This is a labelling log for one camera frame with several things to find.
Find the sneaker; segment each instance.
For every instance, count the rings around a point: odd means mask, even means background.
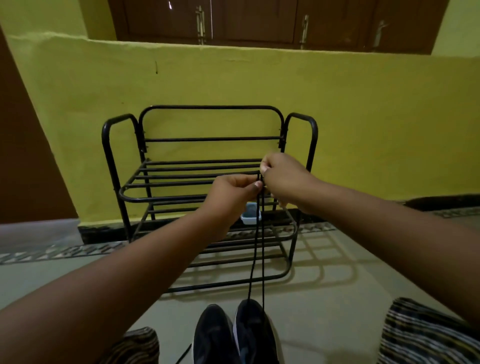
[[[242,364],[278,364],[272,325],[257,301],[240,303],[233,323],[233,337]]]
[[[209,305],[195,329],[193,364],[240,364],[231,328],[232,322],[220,306]]]

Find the window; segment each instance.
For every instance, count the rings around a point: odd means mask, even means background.
[[[448,0],[109,0],[118,40],[430,54]]]

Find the blue plastic container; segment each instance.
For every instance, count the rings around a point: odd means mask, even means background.
[[[256,225],[257,223],[257,203],[247,202],[246,211],[240,215],[240,219],[245,225]],[[258,221],[262,221],[262,212],[258,211]]]

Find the person's right hand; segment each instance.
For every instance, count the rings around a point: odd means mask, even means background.
[[[296,205],[302,212],[311,213],[306,201],[306,188],[319,182],[294,157],[285,153],[267,154],[260,163],[260,173],[272,196],[281,206]]]

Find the brown door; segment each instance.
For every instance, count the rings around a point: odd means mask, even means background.
[[[213,40],[293,42],[297,0],[212,0]]]
[[[0,28],[0,223],[76,218]]]
[[[198,43],[197,14],[211,38],[209,0],[109,0],[119,40]]]
[[[298,0],[295,43],[308,15],[305,49],[363,50],[375,0]]]
[[[378,0],[367,49],[431,54],[448,0]]]

